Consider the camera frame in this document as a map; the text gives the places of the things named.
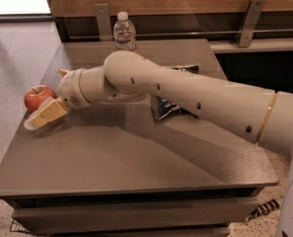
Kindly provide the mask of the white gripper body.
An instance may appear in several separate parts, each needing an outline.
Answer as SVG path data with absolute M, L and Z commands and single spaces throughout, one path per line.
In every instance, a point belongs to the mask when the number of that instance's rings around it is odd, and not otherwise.
M 83 72 L 83 68 L 69 70 L 69 73 L 61 78 L 57 87 L 59 97 L 71 109 L 83 109 L 90 106 L 90 102 L 84 97 L 80 88 L 80 79 Z

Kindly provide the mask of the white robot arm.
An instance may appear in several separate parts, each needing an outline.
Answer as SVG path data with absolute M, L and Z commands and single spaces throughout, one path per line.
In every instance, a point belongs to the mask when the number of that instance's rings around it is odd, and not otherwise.
M 95 102 L 131 100 L 142 94 L 168 100 L 188 112 L 291 159 L 276 237 L 293 237 L 293 94 L 274 92 L 160 66 L 132 51 L 111 53 L 104 64 L 66 70 L 58 98 L 45 98 L 25 121 L 39 129 Z

